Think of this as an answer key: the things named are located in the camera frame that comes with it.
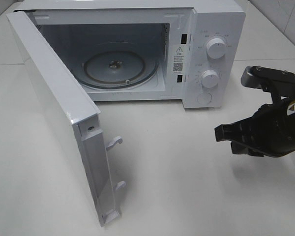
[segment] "glass turntable plate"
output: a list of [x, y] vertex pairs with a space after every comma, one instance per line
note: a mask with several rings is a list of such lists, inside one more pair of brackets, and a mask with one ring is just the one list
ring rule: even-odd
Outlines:
[[68, 63], [80, 83], [98, 89], [138, 85], [151, 78], [158, 67], [152, 48], [124, 42], [79, 49]]

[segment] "qr code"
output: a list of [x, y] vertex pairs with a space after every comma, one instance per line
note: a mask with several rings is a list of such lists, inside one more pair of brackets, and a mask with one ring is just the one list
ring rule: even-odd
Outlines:
[[183, 63], [174, 63], [173, 71], [182, 71]]

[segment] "control knob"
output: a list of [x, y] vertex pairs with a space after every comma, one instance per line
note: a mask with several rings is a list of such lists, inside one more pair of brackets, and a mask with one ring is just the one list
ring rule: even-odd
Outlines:
[[219, 76], [215, 70], [207, 70], [201, 75], [201, 84], [205, 88], [212, 88], [218, 84]]
[[226, 42], [222, 38], [213, 38], [206, 44], [207, 55], [212, 59], [219, 59], [226, 53]]

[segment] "control panel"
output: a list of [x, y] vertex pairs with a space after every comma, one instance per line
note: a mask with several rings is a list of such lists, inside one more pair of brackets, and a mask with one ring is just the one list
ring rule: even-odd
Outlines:
[[245, 14], [197, 14], [183, 104], [220, 107], [233, 66]]

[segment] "screw hole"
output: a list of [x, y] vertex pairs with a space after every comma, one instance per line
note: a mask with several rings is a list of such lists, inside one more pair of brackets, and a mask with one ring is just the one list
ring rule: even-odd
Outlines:
[[94, 126], [91, 126], [90, 128], [88, 128], [88, 132], [92, 132], [94, 131], [95, 127]]
[[111, 69], [119, 69], [121, 67], [122, 61], [112, 60], [109, 63], [109, 67]]

